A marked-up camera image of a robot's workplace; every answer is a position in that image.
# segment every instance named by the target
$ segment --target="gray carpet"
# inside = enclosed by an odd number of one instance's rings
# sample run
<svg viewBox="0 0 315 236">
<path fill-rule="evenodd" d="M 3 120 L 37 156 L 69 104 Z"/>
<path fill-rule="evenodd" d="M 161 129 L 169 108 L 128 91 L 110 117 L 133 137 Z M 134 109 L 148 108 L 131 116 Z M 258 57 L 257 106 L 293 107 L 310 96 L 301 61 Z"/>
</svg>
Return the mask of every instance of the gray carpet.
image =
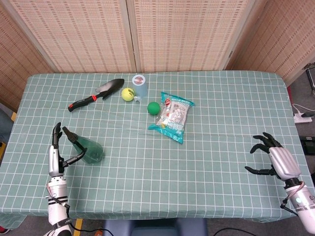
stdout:
<svg viewBox="0 0 315 236">
<path fill-rule="evenodd" d="M 312 110 L 315 109 L 315 96 L 311 93 L 311 87 L 307 79 L 306 73 L 304 73 L 299 79 L 297 79 L 291 85 L 291 93 L 294 103 L 308 107 Z M 315 136 L 315 121 L 305 124 L 297 124 L 297 130 L 301 136 Z M 306 156 L 307 163 L 309 165 L 310 172 L 314 172 L 315 169 L 315 156 Z M 83 229 L 96 229 L 102 226 L 100 220 L 84 220 Z M 297 217 L 288 218 L 271 223 L 256 223 L 243 219 L 209 219 L 208 220 L 208 232 L 209 236 L 214 235 L 215 232 L 222 228 L 231 227 L 242 229 L 256 236 L 311 236 L 305 231 L 301 221 Z M 8 236 L 21 236 L 32 235 L 42 236 L 51 229 L 46 217 L 28 216 L 22 225 L 9 232 Z M 93 236 L 94 233 L 81 233 L 82 236 Z M 217 234 L 217 236 L 249 236 L 250 234 L 236 231 L 236 230 L 224 230 Z"/>
</svg>

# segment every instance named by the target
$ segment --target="black cable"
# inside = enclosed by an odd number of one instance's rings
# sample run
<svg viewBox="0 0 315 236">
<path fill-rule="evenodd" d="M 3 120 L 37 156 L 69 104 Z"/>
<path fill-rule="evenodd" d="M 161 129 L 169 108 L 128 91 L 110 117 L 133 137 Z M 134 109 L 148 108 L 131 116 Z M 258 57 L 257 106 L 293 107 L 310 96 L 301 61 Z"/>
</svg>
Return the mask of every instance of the black cable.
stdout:
<svg viewBox="0 0 315 236">
<path fill-rule="evenodd" d="M 80 231 L 80 232 L 88 232 L 88 233 L 91 233 L 91 232 L 94 232 L 94 231 L 102 230 L 102 231 L 107 231 L 111 236 L 114 236 L 114 235 L 112 234 L 112 232 L 110 232 L 110 231 L 107 230 L 107 229 L 80 230 L 80 229 L 77 229 L 76 227 L 74 227 L 72 223 L 70 223 L 70 226 L 71 226 L 73 229 L 75 229 L 75 230 L 77 230 L 77 231 Z"/>
<path fill-rule="evenodd" d="M 247 233 L 247 234 L 249 234 L 249 235 L 256 236 L 256 235 L 254 235 L 254 234 L 252 234 L 252 233 L 250 233 L 250 232 L 247 232 L 247 231 L 245 231 L 245 230 L 236 229 L 236 228 L 230 228 L 230 227 L 220 229 L 220 230 L 219 230 L 219 231 L 217 231 L 217 232 L 216 232 L 213 236 L 216 236 L 219 232 L 221 232 L 221 231 L 223 231 L 223 230 L 238 230 L 238 231 L 245 232 L 245 233 Z"/>
</svg>

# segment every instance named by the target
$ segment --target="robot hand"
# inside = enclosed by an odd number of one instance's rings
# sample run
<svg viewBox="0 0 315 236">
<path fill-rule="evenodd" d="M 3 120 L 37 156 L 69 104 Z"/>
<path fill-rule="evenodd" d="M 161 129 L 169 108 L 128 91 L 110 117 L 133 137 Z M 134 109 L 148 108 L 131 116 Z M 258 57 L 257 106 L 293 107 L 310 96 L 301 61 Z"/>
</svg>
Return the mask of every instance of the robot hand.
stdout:
<svg viewBox="0 0 315 236">
<path fill-rule="evenodd" d="M 268 133 L 263 135 L 255 135 L 255 139 L 261 140 L 264 144 L 256 144 L 252 147 L 250 153 L 254 153 L 257 149 L 268 153 L 271 160 L 271 169 L 255 170 L 246 166 L 245 169 L 255 175 L 276 175 L 277 178 L 285 182 L 285 191 L 288 196 L 283 200 L 280 208 L 285 209 L 293 214 L 294 211 L 285 205 L 290 199 L 305 229 L 315 234 L 315 197 L 310 193 L 303 181 L 298 178 L 301 175 L 298 164 L 294 160 L 289 150 Z"/>
<path fill-rule="evenodd" d="M 49 148 L 49 175 L 51 180 L 47 183 L 48 198 L 48 220 L 53 226 L 53 230 L 48 232 L 45 236 L 72 236 L 69 224 L 71 219 L 69 218 L 68 211 L 70 206 L 67 204 L 67 182 L 63 177 L 65 167 L 80 160 L 87 149 L 78 146 L 82 152 L 64 161 L 59 154 L 59 138 L 62 136 L 60 129 L 61 123 L 59 122 L 53 129 L 53 143 Z"/>
</svg>

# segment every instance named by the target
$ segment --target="table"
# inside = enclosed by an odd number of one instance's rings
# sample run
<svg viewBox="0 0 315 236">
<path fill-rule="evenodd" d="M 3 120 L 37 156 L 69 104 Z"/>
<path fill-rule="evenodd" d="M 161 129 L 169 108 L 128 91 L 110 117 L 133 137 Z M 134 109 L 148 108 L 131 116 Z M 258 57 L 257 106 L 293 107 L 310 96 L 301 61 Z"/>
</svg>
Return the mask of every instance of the table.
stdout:
<svg viewBox="0 0 315 236">
<path fill-rule="evenodd" d="M 253 135 L 268 132 L 297 159 L 312 186 L 282 79 L 254 71 L 147 73 L 149 95 L 124 102 L 117 92 L 70 113 L 70 103 L 128 74 L 38 74 L 29 77 L 0 167 L 0 225 L 16 228 L 26 215 L 47 215 L 45 184 L 52 129 L 62 126 L 104 146 L 100 164 L 67 168 L 70 217 L 149 219 L 239 217 L 259 222 L 291 216 L 279 208 L 284 183 L 255 176 L 244 166 L 270 168 L 267 154 L 250 154 Z M 147 113 L 160 92 L 195 103 L 184 143 L 147 130 Z M 75 155 L 63 135 L 60 154 Z"/>
</svg>

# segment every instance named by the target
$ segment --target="plastic bag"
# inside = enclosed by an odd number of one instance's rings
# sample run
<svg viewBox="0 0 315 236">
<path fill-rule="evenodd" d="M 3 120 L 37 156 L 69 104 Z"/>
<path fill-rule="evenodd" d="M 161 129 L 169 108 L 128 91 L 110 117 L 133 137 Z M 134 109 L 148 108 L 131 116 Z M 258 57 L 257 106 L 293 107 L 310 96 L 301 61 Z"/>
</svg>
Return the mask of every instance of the plastic bag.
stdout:
<svg viewBox="0 0 315 236">
<path fill-rule="evenodd" d="M 157 123 L 150 125 L 148 129 L 156 130 L 182 144 L 187 112 L 194 103 L 166 92 L 162 92 L 161 96 L 162 111 Z"/>
</svg>

